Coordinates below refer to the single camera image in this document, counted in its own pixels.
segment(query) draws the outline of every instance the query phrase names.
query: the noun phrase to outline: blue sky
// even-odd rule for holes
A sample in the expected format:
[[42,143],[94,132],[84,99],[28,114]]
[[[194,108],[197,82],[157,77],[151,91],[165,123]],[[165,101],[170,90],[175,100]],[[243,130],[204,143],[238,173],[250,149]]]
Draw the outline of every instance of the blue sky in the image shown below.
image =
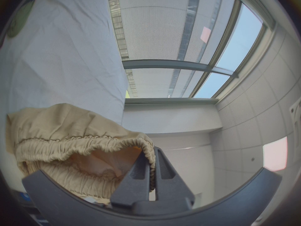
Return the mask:
[[[234,33],[217,67],[235,71],[254,44],[261,26],[261,21],[242,5]],[[211,98],[228,78],[227,75],[211,73],[195,98]]]

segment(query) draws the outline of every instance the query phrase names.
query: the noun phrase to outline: white sheet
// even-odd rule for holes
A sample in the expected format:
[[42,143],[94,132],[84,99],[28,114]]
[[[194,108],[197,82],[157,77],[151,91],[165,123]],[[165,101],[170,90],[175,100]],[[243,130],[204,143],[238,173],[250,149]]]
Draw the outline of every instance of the white sheet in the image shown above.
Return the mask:
[[36,0],[0,63],[0,167],[13,189],[23,175],[5,150],[6,113],[67,102],[121,124],[128,82],[108,0]]

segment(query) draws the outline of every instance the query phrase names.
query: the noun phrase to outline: wall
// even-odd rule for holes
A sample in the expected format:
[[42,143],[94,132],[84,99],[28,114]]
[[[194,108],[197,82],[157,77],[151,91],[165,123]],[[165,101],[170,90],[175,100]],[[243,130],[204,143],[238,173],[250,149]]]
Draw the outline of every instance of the wall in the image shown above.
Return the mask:
[[125,107],[122,126],[144,133],[213,131],[222,126],[214,105]]
[[194,194],[200,194],[199,205],[213,202],[214,168],[209,134],[148,134],[160,147]]
[[258,66],[216,105],[223,128],[210,140],[215,167],[215,199],[232,192],[263,166],[262,146],[287,136],[287,168],[263,217],[293,185],[301,162],[293,163],[293,126],[289,107],[301,96],[301,47],[278,26]]

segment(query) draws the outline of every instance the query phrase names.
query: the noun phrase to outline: ruffled elastic edge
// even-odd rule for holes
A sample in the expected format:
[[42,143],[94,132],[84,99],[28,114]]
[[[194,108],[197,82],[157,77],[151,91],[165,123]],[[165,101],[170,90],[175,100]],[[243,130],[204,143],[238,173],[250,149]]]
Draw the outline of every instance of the ruffled elastic edge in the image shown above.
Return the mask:
[[97,149],[101,149],[104,152],[115,152],[131,146],[140,147],[145,157],[149,160],[150,189],[153,190],[155,186],[155,153],[153,146],[141,137],[124,140],[107,136],[73,137],[64,141],[47,141],[38,138],[27,139],[16,145],[15,156],[18,167],[25,176],[38,169],[43,169],[70,192],[75,192],[82,196],[109,198],[120,183],[121,180],[119,178],[89,175],[88,173],[80,172],[74,166],[67,165],[63,161],[67,160],[74,153],[87,156]]

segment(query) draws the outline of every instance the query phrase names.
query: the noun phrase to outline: beige fabric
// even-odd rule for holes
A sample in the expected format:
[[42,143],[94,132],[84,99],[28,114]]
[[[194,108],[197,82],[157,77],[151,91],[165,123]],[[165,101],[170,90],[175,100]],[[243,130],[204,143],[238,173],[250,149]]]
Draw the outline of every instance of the beige fabric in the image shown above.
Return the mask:
[[108,202],[142,150],[154,189],[151,139],[94,112],[70,104],[25,108],[8,116],[6,137],[25,176],[43,169],[70,192],[98,202]]

